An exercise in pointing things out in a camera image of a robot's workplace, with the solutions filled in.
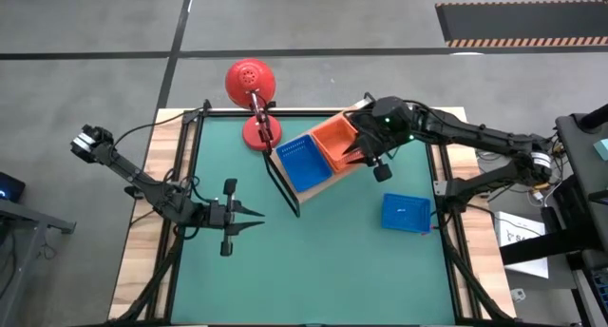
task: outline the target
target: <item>green table mat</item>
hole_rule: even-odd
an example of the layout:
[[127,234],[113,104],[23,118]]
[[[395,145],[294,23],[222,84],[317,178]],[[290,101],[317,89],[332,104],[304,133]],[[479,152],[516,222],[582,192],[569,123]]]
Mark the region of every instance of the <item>green table mat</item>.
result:
[[[282,141],[324,119],[279,118]],[[236,198],[266,223],[233,238],[230,258],[219,255],[221,231],[184,243],[173,323],[454,323],[439,233],[381,227],[384,193],[429,198],[434,210],[423,144],[401,147],[392,179],[377,183],[363,167],[304,202],[298,219],[242,141],[245,120],[205,118],[199,192],[224,202],[224,180],[237,178]]]

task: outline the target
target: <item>gray floor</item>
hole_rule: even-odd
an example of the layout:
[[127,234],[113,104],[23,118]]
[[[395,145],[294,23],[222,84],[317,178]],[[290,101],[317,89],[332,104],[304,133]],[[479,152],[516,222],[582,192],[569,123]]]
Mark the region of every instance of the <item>gray floor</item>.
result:
[[[193,0],[182,49],[443,47],[434,3],[525,0]],[[1,52],[169,50],[182,0],[0,0]],[[275,58],[280,106],[345,106],[363,92],[433,106],[464,106],[468,119],[548,135],[560,114],[606,103],[601,53]],[[232,106],[223,76],[234,60],[182,60],[169,107]],[[25,204],[78,221],[76,234],[49,234],[59,255],[40,261],[24,326],[105,319],[133,202],[108,170],[69,152],[83,124],[120,134],[148,123],[164,60],[0,62],[0,171],[28,184]],[[137,162],[149,134],[121,143]],[[494,209],[535,215],[522,197]],[[551,260],[557,264],[563,260]],[[549,282],[508,274],[530,291],[525,319],[577,320],[567,272]]]

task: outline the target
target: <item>blue plastic basket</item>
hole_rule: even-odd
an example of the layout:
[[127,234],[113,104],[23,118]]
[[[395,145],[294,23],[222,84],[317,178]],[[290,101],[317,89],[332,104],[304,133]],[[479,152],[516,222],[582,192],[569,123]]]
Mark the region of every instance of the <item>blue plastic basket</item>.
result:
[[297,192],[310,189],[332,176],[332,169],[310,135],[279,146],[276,154]]
[[430,200],[385,194],[382,203],[382,227],[429,233]]

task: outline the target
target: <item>orange plastic basket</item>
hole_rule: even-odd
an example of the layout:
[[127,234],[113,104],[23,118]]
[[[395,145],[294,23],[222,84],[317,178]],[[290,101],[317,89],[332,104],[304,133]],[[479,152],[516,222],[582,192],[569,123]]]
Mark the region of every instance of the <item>orange plastic basket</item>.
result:
[[363,157],[359,150],[342,155],[354,142],[356,133],[357,130],[342,116],[334,117],[311,131],[316,145],[332,167],[333,172],[338,173],[350,166],[348,162]]

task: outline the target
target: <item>floor mat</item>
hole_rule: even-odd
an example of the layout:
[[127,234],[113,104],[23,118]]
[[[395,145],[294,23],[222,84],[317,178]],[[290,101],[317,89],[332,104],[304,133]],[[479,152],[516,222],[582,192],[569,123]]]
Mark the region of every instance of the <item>floor mat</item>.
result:
[[[230,258],[217,230],[184,243],[173,323],[454,323],[439,233],[381,227],[386,192],[429,198],[434,210],[424,144],[401,147],[390,180],[362,167],[304,202],[298,219],[242,141],[245,119],[205,118],[196,175],[201,195],[222,201],[224,179],[238,178],[236,198],[266,223],[234,237]],[[283,142],[324,120],[278,119]],[[258,220],[248,218],[237,221]]]
[[449,47],[608,44],[608,4],[601,1],[440,3],[435,8]]

